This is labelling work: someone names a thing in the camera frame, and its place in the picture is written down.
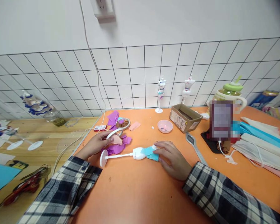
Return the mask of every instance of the shirt sleeve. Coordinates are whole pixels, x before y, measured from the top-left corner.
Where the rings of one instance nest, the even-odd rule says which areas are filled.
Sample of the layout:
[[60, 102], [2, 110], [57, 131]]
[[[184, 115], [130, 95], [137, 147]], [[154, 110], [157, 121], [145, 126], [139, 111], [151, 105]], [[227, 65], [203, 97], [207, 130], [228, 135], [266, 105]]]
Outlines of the shirt sleeve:
[[18, 223], [68, 223], [101, 171], [71, 156], [47, 182]]
[[216, 223], [280, 223], [280, 214], [201, 162], [183, 190]]

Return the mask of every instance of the green bottle cap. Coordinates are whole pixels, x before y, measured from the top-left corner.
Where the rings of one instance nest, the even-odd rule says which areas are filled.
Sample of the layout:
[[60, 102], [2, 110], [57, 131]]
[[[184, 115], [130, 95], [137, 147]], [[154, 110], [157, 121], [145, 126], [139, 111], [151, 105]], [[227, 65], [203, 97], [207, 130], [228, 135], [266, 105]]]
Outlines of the green bottle cap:
[[223, 89], [230, 91], [241, 91], [244, 87], [238, 82], [242, 76], [238, 77], [235, 82], [227, 83], [223, 86]]

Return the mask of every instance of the pink paper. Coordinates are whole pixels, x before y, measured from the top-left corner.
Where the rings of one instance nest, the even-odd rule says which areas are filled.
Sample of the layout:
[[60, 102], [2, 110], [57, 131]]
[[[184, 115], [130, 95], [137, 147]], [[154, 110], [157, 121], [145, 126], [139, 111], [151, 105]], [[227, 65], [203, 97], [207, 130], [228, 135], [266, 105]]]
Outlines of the pink paper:
[[109, 118], [108, 125], [111, 125], [110, 130], [117, 129], [116, 122], [118, 120], [118, 117], [119, 117], [119, 112], [117, 110], [113, 111], [113, 113], [107, 116], [107, 118]]
[[272, 172], [273, 174], [277, 175], [278, 177], [280, 177], [280, 170], [277, 170], [275, 168], [272, 168], [270, 166], [264, 165], [264, 168], [267, 169], [268, 171]]
[[132, 130], [134, 130], [134, 128], [137, 126], [139, 124], [139, 122], [135, 122], [135, 123], [133, 123], [130, 127], [129, 127], [129, 130], [130, 131], [132, 131]]
[[110, 145], [108, 148], [105, 148], [108, 151], [108, 156], [112, 154], [119, 154], [125, 149], [125, 145], [131, 143], [132, 138], [127, 137], [126, 135], [122, 136], [122, 145]]
[[112, 135], [111, 137], [114, 138], [114, 141], [111, 142], [112, 144], [115, 144], [115, 145], [122, 145], [122, 139], [121, 139], [118, 135], [114, 134], [114, 135]]
[[137, 129], [137, 128], [139, 128], [139, 126], [140, 126], [141, 124], [139, 123], [139, 124], [137, 124], [137, 126], [136, 127], [134, 127], [134, 129], [133, 130], [135, 130], [135, 129]]

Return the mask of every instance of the electrical cable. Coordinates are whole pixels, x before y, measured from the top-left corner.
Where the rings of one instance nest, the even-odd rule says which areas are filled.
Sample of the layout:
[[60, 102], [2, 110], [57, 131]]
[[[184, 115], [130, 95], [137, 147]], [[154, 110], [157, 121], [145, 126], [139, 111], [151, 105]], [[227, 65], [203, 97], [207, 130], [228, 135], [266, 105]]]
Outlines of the electrical cable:
[[82, 136], [83, 136], [83, 134], [84, 134], [87, 130], [91, 130], [91, 129], [94, 129], [94, 128], [89, 128], [89, 129], [84, 130], [84, 132], [81, 134], [81, 136], [80, 136], [77, 140], [75, 140], [74, 142], [70, 143], [70, 144], [58, 155], [58, 157], [57, 157], [57, 159], [56, 159], [56, 161], [55, 161], [55, 165], [54, 165], [54, 168], [53, 168], [52, 175], [55, 174], [56, 166], [57, 166], [57, 164], [58, 164], [58, 162], [59, 162], [61, 156], [64, 154], [64, 152], [65, 152], [72, 144], [74, 144], [76, 141], [78, 141], [79, 139], [81, 139]]
[[262, 157], [261, 157], [260, 150], [259, 150], [258, 146], [257, 146], [255, 143], [253, 143], [253, 142], [248, 142], [248, 143], [255, 145], [255, 147], [257, 148], [257, 151], [258, 151], [258, 153], [259, 153], [259, 158], [260, 158], [260, 161], [261, 161], [261, 166], [258, 166], [258, 165], [256, 165], [255, 163], [253, 163], [253, 161], [252, 161], [251, 159], [249, 159], [249, 158], [247, 158], [247, 159], [248, 159], [254, 166], [257, 166], [257, 167], [264, 167], [264, 161], [263, 161], [263, 159], [262, 159]]
[[[222, 149], [221, 149], [221, 140], [219, 140], [218, 143], [219, 143], [219, 148], [220, 148], [221, 153], [222, 153], [225, 157], [227, 157], [227, 158], [232, 158], [232, 154], [233, 154], [235, 151], [237, 151], [236, 149], [234, 149], [230, 155], [225, 155], [225, 154], [223, 153]], [[260, 161], [261, 161], [261, 166], [256, 165], [251, 159], [249, 159], [249, 158], [247, 158], [247, 159], [248, 159], [254, 166], [256, 166], [256, 167], [263, 167], [263, 166], [264, 166], [264, 161], [263, 161], [263, 159], [262, 159], [262, 157], [261, 157], [260, 150], [259, 150], [258, 146], [257, 146], [255, 143], [253, 143], [253, 142], [248, 142], [248, 143], [255, 145], [255, 147], [257, 148], [257, 151], [258, 151], [258, 154], [259, 154], [259, 158], [260, 158]]]
[[99, 70], [97, 69], [97, 66], [96, 66], [96, 62], [94, 61], [94, 57], [92, 55], [92, 52], [90, 50], [90, 47], [89, 47], [89, 43], [88, 43], [88, 39], [87, 39], [87, 34], [86, 34], [86, 26], [85, 26], [85, 19], [84, 19], [84, 13], [83, 13], [83, 8], [82, 8], [82, 4], [81, 4], [81, 0], [79, 0], [79, 4], [80, 4], [80, 9], [81, 9], [81, 13], [82, 13], [82, 19], [83, 19], [83, 25], [84, 25], [84, 34], [85, 34], [85, 39], [86, 39], [86, 43], [87, 43], [87, 46], [88, 46], [88, 50], [89, 50], [89, 53], [90, 53], [90, 56], [92, 58], [92, 61], [93, 61], [93, 64], [94, 66], [96, 67], [96, 72], [97, 72], [97, 85], [99, 87], [99, 92], [100, 92], [100, 96], [104, 102], [104, 105], [105, 105], [105, 110], [104, 110], [104, 116], [103, 116], [103, 121], [102, 121], [102, 125], [100, 126], [100, 130], [102, 130], [102, 126], [103, 126], [103, 123], [104, 123], [104, 119], [105, 119], [105, 113], [106, 113], [106, 103], [103, 99], [103, 96], [102, 96], [102, 93], [100, 91], [100, 82], [99, 82], [99, 78], [100, 78], [100, 73], [99, 73]]

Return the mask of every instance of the pink bowl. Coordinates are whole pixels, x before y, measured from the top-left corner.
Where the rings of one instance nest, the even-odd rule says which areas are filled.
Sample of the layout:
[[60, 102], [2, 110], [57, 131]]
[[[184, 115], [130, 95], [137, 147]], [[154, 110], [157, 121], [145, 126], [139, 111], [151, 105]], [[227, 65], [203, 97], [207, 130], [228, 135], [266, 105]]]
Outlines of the pink bowl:
[[173, 129], [173, 124], [168, 120], [160, 120], [158, 122], [158, 129], [162, 133], [169, 133]]

